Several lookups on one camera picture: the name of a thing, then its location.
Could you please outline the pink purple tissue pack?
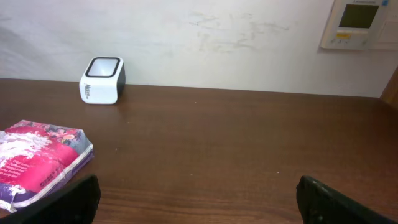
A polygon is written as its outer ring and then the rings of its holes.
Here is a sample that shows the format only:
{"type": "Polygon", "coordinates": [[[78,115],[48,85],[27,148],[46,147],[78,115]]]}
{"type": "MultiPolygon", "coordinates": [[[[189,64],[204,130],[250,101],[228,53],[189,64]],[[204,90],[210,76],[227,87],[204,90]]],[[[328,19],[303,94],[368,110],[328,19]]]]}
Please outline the pink purple tissue pack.
{"type": "Polygon", "coordinates": [[[57,191],[93,157],[81,129],[22,120],[1,131],[1,208],[13,213],[57,191]]]}

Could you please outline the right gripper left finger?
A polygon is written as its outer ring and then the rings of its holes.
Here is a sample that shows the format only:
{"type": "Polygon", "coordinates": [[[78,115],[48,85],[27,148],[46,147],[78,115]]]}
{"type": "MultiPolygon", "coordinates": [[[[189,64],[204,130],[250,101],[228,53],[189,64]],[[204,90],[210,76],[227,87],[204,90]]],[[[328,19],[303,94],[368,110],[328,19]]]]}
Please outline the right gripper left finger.
{"type": "Polygon", "coordinates": [[[90,175],[1,218],[1,224],[91,224],[100,198],[98,178],[90,175]]]}

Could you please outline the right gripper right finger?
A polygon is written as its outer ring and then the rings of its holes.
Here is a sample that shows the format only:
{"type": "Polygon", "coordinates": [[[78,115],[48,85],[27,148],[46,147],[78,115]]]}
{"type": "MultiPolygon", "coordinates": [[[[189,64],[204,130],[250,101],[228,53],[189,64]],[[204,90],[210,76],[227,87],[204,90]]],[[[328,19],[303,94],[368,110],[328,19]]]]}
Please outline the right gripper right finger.
{"type": "Polygon", "coordinates": [[[308,175],[296,189],[304,224],[397,224],[308,175]]]}

